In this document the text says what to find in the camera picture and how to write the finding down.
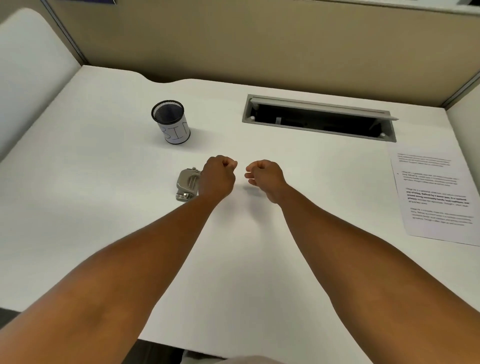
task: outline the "desk surface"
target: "desk surface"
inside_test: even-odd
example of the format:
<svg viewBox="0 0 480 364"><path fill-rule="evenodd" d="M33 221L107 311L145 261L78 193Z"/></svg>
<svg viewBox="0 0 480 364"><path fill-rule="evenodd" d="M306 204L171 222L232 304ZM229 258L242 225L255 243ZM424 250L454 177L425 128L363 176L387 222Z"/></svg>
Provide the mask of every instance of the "desk surface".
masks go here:
<svg viewBox="0 0 480 364"><path fill-rule="evenodd" d="M89 255L176 208L184 168L239 161L140 338L288 364L369 363L298 251L278 206L243 178L259 158L327 211L396 246L480 309L480 249L405 233L386 142L242 123L248 94L389 110L398 142L453 143L443 109L84 66L0 164L0 306L24 310ZM185 106L170 145L154 104Z"/></svg>

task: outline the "hand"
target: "hand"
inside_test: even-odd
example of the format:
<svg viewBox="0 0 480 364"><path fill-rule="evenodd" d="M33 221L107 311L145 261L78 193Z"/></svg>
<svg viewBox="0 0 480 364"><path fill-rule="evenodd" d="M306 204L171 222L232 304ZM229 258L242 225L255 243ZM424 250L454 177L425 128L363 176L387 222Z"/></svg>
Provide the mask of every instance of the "hand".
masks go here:
<svg viewBox="0 0 480 364"><path fill-rule="evenodd" d="M248 183L260 187L268 199L276 204L279 193L288 187L280 166L264 159L250 163L246 170L245 178L248 178Z"/></svg>
<svg viewBox="0 0 480 364"><path fill-rule="evenodd" d="M210 196L220 202L233 190L233 171L238 162L225 156L210 157L204 165L198 182L198 195Z"/></svg>

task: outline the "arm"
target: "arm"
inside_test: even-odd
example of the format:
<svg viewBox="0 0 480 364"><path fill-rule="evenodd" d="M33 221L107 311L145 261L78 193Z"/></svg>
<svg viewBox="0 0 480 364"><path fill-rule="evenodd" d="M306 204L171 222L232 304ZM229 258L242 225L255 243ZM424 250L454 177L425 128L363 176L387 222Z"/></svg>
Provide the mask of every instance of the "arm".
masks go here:
<svg viewBox="0 0 480 364"><path fill-rule="evenodd" d="M232 191L236 165L210 158L198 197L89 257L8 324L0 363L121 363L210 213Z"/></svg>
<svg viewBox="0 0 480 364"><path fill-rule="evenodd" d="M245 177L281 207L312 272L375 364L478 363L480 314L384 240L322 210L262 160Z"/></svg>

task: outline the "finger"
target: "finger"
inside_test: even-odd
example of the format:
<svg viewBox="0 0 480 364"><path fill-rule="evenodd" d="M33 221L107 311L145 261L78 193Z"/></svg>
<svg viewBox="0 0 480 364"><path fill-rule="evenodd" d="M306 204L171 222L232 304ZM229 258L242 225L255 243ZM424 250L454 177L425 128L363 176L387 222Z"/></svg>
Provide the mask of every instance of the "finger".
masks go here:
<svg viewBox="0 0 480 364"><path fill-rule="evenodd" d="M267 159L262 159L262 160L256 160L255 162L250 163L245 170L247 172L251 172L253 167L258 167L258 168L267 168L270 164L272 164L272 161L267 160Z"/></svg>
<svg viewBox="0 0 480 364"><path fill-rule="evenodd" d="M216 158L222 161L224 167L228 167L232 170L234 170L238 165L238 162L230 157L218 155Z"/></svg>

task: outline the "beige fabric panel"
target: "beige fabric panel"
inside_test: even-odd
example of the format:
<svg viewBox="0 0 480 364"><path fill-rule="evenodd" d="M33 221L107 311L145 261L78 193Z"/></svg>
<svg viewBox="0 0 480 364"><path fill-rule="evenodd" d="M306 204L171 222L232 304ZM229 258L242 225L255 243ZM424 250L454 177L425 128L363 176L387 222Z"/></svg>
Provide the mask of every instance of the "beige fabric panel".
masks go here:
<svg viewBox="0 0 480 364"><path fill-rule="evenodd" d="M97 66L439 106L480 69L480 17L302 0L49 0Z"/></svg>
<svg viewBox="0 0 480 364"><path fill-rule="evenodd" d="M82 59L78 56L78 53L72 47L68 39L63 35L60 28L57 26L53 18L50 16L48 11L45 9L40 0L0 0L0 23L7 19L11 14L21 8L30 8L35 10L37 13L40 13L44 19L50 24L52 29L57 33L59 38L69 49L75 59L83 64Z"/></svg>

